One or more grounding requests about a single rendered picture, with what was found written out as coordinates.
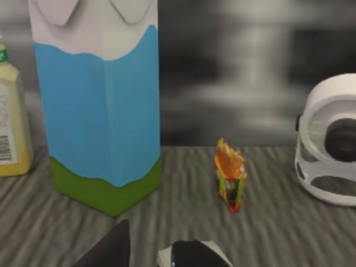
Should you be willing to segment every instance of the gray table top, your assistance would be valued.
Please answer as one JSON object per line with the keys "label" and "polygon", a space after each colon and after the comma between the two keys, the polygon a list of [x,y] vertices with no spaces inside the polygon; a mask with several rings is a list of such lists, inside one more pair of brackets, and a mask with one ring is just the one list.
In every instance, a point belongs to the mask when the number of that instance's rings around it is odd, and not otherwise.
{"label": "gray table top", "polygon": [[68,267],[120,220],[131,266],[156,266],[180,239],[213,240],[235,267],[355,267],[356,210],[299,185],[293,147],[244,147],[243,208],[217,196],[213,147],[163,147],[162,187],[116,219],[54,191],[45,147],[26,176],[0,179],[0,266]]}

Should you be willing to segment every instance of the mustard bottle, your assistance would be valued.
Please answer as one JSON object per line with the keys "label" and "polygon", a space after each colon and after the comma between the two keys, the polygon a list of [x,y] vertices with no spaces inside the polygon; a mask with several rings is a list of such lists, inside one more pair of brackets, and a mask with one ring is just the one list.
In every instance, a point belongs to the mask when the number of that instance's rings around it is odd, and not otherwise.
{"label": "mustard bottle", "polygon": [[23,175],[33,154],[24,92],[18,69],[8,62],[0,33],[0,177]]}

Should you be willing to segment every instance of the green bottle cap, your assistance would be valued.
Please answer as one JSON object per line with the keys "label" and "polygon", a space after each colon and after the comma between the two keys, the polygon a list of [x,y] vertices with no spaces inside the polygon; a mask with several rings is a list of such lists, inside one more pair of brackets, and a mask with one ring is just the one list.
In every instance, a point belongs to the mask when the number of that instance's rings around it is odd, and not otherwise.
{"label": "green bottle cap", "polygon": [[6,49],[0,50],[0,63],[8,62],[8,56]]}

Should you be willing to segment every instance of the small crumpled packet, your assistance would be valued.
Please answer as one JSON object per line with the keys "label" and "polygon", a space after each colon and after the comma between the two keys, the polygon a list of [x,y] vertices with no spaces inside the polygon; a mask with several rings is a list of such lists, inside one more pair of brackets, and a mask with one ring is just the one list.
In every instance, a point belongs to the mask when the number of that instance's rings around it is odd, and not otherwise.
{"label": "small crumpled packet", "polygon": [[235,151],[220,139],[214,158],[216,168],[217,192],[227,204],[230,211],[241,209],[243,191],[247,179],[245,159],[240,151]]}

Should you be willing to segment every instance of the bottle label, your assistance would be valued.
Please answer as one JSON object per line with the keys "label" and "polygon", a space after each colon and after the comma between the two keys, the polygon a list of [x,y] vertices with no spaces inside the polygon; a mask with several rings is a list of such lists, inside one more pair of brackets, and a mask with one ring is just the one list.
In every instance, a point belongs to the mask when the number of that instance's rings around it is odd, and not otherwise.
{"label": "bottle label", "polygon": [[17,154],[10,114],[10,91],[0,84],[0,165],[16,164]]}
{"label": "bottle label", "polygon": [[7,51],[6,49],[0,50],[0,63],[4,63],[8,61]]}

